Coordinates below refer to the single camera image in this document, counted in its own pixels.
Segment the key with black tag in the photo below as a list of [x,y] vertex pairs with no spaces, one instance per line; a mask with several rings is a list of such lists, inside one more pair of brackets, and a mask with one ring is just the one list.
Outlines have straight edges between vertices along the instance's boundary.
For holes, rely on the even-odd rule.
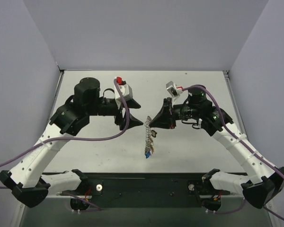
[[157,134],[158,133],[155,130],[151,130],[151,136],[152,137],[154,137],[154,138],[157,137]]

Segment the steel key organiser ring disc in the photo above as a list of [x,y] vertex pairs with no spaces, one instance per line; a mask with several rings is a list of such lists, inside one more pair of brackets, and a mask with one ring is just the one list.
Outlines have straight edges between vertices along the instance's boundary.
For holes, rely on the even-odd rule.
[[145,126],[145,149],[144,154],[150,152],[151,155],[154,153],[154,142],[153,137],[151,136],[151,128],[149,126],[150,122],[152,121],[150,116],[147,116],[146,121],[144,123]]

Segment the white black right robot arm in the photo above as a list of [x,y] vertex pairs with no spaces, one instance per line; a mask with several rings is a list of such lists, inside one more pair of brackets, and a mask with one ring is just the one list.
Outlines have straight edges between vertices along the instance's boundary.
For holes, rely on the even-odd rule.
[[170,97],[163,100],[161,110],[149,126],[169,130],[176,127],[177,121],[193,119],[195,127],[222,144],[246,173],[236,175],[213,169],[202,177],[208,192],[241,195],[250,205],[261,209],[282,191],[284,167],[277,167],[262,157],[205,86],[183,88],[171,81],[166,90]]

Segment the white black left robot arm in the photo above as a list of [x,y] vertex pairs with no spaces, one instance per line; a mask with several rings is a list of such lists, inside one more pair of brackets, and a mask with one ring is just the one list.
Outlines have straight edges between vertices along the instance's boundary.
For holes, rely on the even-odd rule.
[[91,192],[92,182],[78,169],[53,175],[43,172],[66,143],[83,140],[77,134],[90,123],[92,116],[112,116],[120,129],[117,135],[98,141],[115,139],[127,129],[143,124],[130,114],[130,109],[141,106],[133,99],[132,88],[121,77],[114,79],[113,93],[114,98],[100,96],[100,82],[96,78],[81,79],[74,87],[73,95],[57,108],[38,142],[25,157],[10,170],[0,172],[0,181],[19,202],[33,208],[49,194]]

